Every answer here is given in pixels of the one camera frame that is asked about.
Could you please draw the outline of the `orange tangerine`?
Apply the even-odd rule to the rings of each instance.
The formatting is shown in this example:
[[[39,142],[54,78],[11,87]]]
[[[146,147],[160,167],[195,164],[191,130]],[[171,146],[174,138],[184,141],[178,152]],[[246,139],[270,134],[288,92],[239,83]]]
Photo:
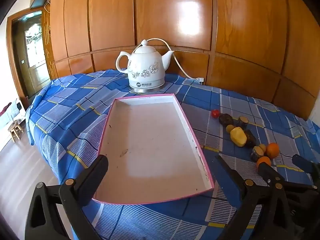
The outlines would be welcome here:
[[[259,158],[259,159],[257,160],[257,162],[256,162],[256,167],[259,168],[259,165],[260,165],[261,163],[266,163],[267,165],[271,166],[271,160],[270,160],[270,158],[267,157],[267,156],[263,156],[263,157]]]
[[[270,143],[266,146],[266,155],[270,158],[270,159],[274,159],[279,155],[279,146],[277,143],[273,142]]]

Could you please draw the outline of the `dark cylinder cream top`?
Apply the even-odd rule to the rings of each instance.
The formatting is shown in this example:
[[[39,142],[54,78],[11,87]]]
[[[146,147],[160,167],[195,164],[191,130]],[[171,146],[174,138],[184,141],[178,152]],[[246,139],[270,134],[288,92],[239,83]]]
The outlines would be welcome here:
[[[242,130],[246,130],[248,124],[249,124],[249,120],[245,116],[241,115],[238,117],[236,127],[240,127]]]
[[[256,163],[263,156],[263,150],[259,146],[254,146],[250,153],[250,159]]]

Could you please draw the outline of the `pale yellow round fruit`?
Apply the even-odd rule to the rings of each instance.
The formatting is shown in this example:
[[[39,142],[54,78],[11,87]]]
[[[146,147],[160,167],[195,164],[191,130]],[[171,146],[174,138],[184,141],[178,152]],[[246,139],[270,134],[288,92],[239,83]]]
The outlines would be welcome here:
[[[263,153],[266,152],[266,145],[260,144],[259,147],[262,149]]]

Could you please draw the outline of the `large dark brown disc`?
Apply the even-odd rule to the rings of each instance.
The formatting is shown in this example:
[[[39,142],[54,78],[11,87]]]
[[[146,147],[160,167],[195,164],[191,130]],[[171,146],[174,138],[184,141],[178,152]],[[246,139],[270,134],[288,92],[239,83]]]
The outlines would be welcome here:
[[[253,148],[257,145],[257,141],[255,136],[252,134],[252,132],[249,129],[244,130],[244,133],[246,135],[246,143],[245,143],[245,147],[246,148]]]

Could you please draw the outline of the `yellow potato piece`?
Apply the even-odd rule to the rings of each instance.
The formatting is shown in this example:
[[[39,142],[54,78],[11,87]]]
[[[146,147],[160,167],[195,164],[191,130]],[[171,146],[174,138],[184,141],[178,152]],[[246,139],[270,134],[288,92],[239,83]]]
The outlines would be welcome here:
[[[247,136],[241,127],[235,127],[230,131],[231,141],[238,147],[244,147],[247,142]]]

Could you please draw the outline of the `small yellow round fruit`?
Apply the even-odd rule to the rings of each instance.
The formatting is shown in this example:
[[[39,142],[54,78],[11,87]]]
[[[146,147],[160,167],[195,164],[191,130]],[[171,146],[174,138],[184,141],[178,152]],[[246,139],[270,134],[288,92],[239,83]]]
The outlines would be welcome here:
[[[226,126],[226,132],[230,133],[234,128],[235,128],[234,125],[228,125],[228,126]]]

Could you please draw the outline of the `dark brown round fruit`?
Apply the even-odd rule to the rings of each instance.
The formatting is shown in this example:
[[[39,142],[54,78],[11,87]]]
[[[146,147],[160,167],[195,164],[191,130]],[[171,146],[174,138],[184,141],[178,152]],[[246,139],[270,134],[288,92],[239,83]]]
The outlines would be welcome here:
[[[234,125],[233,118],[229,114],[220,114],[219,116],[219,123],[223,127],[227,127],[228,125]]]

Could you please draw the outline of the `red cherry tomato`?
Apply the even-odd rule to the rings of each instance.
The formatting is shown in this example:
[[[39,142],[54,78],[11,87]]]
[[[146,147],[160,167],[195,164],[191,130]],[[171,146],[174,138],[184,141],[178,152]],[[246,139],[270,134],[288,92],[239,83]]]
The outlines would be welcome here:
[[[217,119],[220,116],[220,111],[218,109],[211,110],[211,116],[214,119]]]

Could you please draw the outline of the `blue plaid tablecloth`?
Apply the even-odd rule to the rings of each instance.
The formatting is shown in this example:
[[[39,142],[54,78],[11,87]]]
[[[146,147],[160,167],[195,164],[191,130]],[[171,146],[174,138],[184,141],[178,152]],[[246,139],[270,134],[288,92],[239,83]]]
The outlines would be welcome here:
[[[222,155],[243,178],[264,181],[249,158],[235,146],[214,109],[234,119],[245,116],[257,143],[279,145],[272,166],[291,182],[311,184],[293,165],[295,154],[319,162],[319,127],[261,99],[167,74],[162,93],[175,94],[207,160]],[[27,110],[27,135],[63,183],[95,160],[107,114],[115,98],[130,96],[127,77],[115,70],[56,79],[36,96]],[[216,239],[235,213],[222,190],[173,202],[122,206],[91,201],[83,209],[103,239]]]

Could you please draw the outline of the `small wooden stool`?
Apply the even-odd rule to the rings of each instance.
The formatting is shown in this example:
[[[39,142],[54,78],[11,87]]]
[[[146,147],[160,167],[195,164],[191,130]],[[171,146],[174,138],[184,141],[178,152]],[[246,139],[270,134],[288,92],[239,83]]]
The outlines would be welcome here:
[[[12,124],[8,127],[11,139],[15,142],[15,139],[20,140],[20,135],[23,133],[23,128],[19,125],[17,120],[14,120]]]

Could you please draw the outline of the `pink rimmed white tray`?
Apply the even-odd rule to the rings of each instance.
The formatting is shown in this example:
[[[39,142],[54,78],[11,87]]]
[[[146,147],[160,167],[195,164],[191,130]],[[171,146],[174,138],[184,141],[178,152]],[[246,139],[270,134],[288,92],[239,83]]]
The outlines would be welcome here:
[[[161,203],[214,187],[199,142],[174,94],[116,98],[99,154],[108,159],[108,171],[94,194],[101,203]]]

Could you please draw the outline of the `white ceramic electric kettle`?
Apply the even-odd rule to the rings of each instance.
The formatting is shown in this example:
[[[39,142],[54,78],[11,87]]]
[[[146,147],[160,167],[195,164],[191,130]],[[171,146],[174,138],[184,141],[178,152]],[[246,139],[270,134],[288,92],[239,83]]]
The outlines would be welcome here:
[[[121,51],[116,59],[116,69],[127,74],[130,88],[136,93],[159,90],[165,84],[165,72],[169,68],[174,51],[169,49],[161,55],[143,40],[129,54]]]

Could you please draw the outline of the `wooden door with glass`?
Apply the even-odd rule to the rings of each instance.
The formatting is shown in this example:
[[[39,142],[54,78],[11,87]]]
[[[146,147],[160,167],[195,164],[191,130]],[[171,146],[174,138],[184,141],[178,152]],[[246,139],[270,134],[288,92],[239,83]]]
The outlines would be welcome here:
[[[42,38],[42,9],[24,9],[9,16],[6,39],[18,98],[28,108],[51,81]]]

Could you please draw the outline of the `wooden wall cabinet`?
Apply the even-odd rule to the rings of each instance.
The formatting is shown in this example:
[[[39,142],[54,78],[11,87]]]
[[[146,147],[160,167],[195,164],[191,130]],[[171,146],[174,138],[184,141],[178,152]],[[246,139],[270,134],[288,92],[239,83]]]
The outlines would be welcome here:
[[[169,71],[307,119],[319,94],[319,24],[303,0],[31,0],[54,77],[113,69],[150,39]]]

